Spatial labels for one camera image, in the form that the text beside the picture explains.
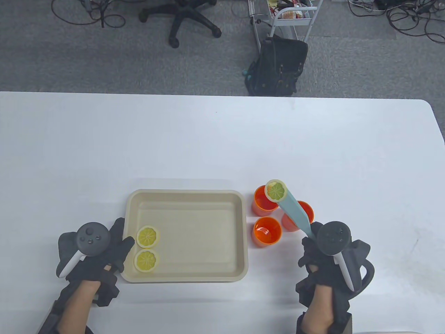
beige tray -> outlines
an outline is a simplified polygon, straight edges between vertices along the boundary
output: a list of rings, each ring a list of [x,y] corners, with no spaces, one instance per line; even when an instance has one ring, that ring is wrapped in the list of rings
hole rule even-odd
[[[144,225],[159,230],[159,263],[150,273],[134,267],[135,244],[124,262],[129,282],[238,281],[247,273],[244,198],[231,190],[137,190],[130,195],[124,238]]]

wrist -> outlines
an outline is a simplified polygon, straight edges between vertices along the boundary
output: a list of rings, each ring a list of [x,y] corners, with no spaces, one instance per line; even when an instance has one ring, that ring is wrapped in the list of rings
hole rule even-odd
[[[79,286],[79,290],[94,297],[97,290],[99,290],[100,286],[101,286],[100,281],[82,281]]]
[[[307,334],[327,334],[333,323],[332,287],[316,285],[312,302],[301,322],[301,329]]]

chair wheel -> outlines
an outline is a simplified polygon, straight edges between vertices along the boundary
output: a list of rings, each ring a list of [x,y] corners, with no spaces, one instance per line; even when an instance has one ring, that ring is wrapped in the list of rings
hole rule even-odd
[[[220,38],[221,37],[221,29],[216,27],[212,29],[213,37]]]
[[[148,14],[145,14],[144,11],[141,11],[139,13],[139,21],[142,22],[142,23],[146,23],[147,19],[148,19]]]
[[[177,38],[169,38],[168,44],[174,49],[177,49],[179,47],[179,40]]]

black backpack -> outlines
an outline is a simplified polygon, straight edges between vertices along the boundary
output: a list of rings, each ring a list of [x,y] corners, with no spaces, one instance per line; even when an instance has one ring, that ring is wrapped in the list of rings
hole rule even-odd
[[[261,53],[252,62],[244,83],[251,96],[291,96],[303,72],[307,44],[277,35],[261,43]]]

metal cart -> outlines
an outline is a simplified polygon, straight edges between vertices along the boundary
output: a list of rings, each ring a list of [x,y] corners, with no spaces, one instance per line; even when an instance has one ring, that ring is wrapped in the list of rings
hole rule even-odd
[[[269,37],[272,37],[274,35],[276,27],[280,27],[284,38],[299,40],[300,38],[298,36],[297,29],[295,27],[307,26],[306,34],[303,37],[303,42],[306,43],[307,39],[309,38],[309,33],[311,32],[312,26],[314,25],[315,19],[317,18],[318,11],[320,10],[321,4],[323,3],[323,0],[308,0],[308,2],[310,3],[310,6],[308,7],[283,8],[280,11],[278,11],[274,16],[272,16],[269,10],[268,1],[260,0],[260,1],[265,1],[267,5],[267,18],[264,19],[265,14],[262,13],[260,14],[255,12],[254,0],[247,0],[247,1],[249,3],[249,16],[251,17],[251,23],[254,28],[258,50],[260,51],[261,51],[261,41],[259,39],[258,29],[257,29],[258,19],[260,20],[259,22],[263,21],[270,25],[271,31],[268,33]],[[297,19],[280,18],[283,13],[291,11],[302,12],[303,18],[297,18]]]

